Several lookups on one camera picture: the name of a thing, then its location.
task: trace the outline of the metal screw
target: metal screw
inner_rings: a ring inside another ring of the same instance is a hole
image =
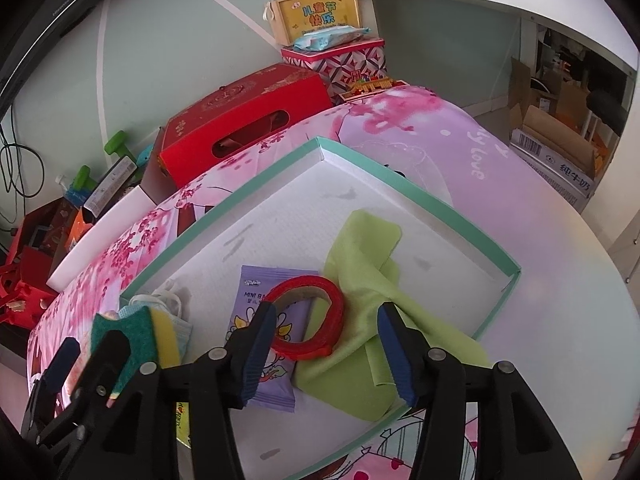
[[[151,375],[158,369],[158,365],[156,365],[153,361],[147,361],[146,363],[142,363],[140,366],[140,373],[143,375]]]
[[[217,346],[209,350],[209,359],[212,361],[219,361],[226,357],[226,350],[222,346]]]
[[[503,374],[512,374],[516,370],[516,367],[509,361],[500,361],[498,363],[498,370]]]
[[[427,352],[427,355],[433,361],[444,361],[447,353],[442,348],[432,348]]]

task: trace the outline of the red tape roll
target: red tape roll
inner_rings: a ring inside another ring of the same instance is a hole
[[[298,276],[273,287],[263,301],[273,304],[280,313],[290,304],[309,298],[323,298],[329,303],[322,325],[311,339],[300,343],[274,338],[271,348],[276,354],[293,361],[304,361],[327,357],[334,351],[342,333],[344,298],[333,282],[321,276]]]

